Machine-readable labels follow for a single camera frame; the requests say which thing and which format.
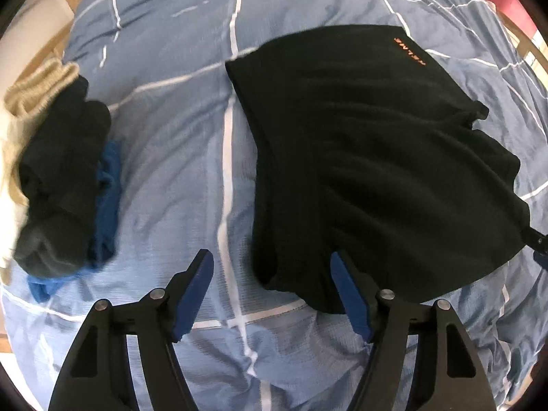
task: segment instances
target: beige towel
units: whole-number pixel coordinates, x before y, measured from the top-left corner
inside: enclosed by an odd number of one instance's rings
[[[10,282],[10,264],[19,231],[27,220],[28,199],[21,192],[18,159],[46,116],[48,104],[79,74],[78,65],[45,62],[10,87],[0,105],[0,278]]]

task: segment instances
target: folded clothes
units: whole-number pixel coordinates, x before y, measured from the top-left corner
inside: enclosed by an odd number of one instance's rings
[[[5,284],[19,231],[27,221],[28,199],[19,186],[17,161],[46,118],[48,105],[78,72],[76,63],[50,59],[8,88],[0,106],[0,278]]]
[[[111,124],[103,103],[85,101],[87,88],[80,76],[59,93],[19,163],[29,209],[14,258],[39,278],[74,274],[87,262],[97,165]]]
[[[27,276],[28,288],[37,302],[48,301],[64,284],[101,270],[116,253],[115,236],[118,228],[120,204],[120,148],[112,141],[106,143],[99,161],[97,183],[99,194],[95,200],[96,215],[93,237],[88,246],[87,263],[76,273],[58,278]]]
[[[519,159],[472,128],[488,109],[400,27],[287,35],[226,69],[257,143],[251,251],[267,289],[343,313],[329,256],[346,250],[423,302],[523,248]]]

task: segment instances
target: silver bolt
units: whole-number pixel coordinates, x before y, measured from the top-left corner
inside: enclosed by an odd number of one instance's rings
[[[438,305],[440,309],[444,311],[448,311],[449,309],[451,309],[451,303],[448,302],[447,300],[438,300],[436,304]]]
[[[99,300],[95,303],[94,307],[96,311],[104,311],[107,307],[109,307],[109,303],[106,300]]]
[[[383,289],[380,291],[380,298],[385,300],[393,300],[396,297],[396,294],[390,289]]]
[[[164,298],[165,290],[162,288],[153,289],[152,292],[150,292],[150,298],[153,300],[159,300],[161,298]]]

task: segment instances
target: bed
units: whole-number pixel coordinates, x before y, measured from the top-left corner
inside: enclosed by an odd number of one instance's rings
[[[257,150],[224,61],[280,35],[347,23],[403,27],[489,107],[476,127],[520,158],[515,192],[529,203],[532,226],[548,232],[548,94],[484,0],[82,0],[64,60],[79,63],[89,97],[109,106],[122,148],[119,251],[47,304],[31,299],[17,267],[2,286],[12,349],[43,408],[95,300],[135,301],[208,248],[212,285],[193,331],[175,346],[199,409],[346,409],[369,347],[345,315],[265,291],[251,273]],[[548,333],[547,274],[525,248],[444,297],[503,407]],[[415,345],[410,337],[396,410],[404,409]],[[136,341],[128,346],[141,409],[151,409]]]

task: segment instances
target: dark gray folded garment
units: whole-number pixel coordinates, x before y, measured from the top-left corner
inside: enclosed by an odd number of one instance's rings
[[[226,63],[257,143],[253,269],[343,313],[329,256],[423,302],[519,252],[519,159],[472,129],[488,109],[393,26],[275,39]]]
[[[87,88],[80,76],[59,93],[19,163],[29,209],[14,259],[39,278],[69,275],[87,262],[98,163],[111,124],[103,103],[85,101]]]

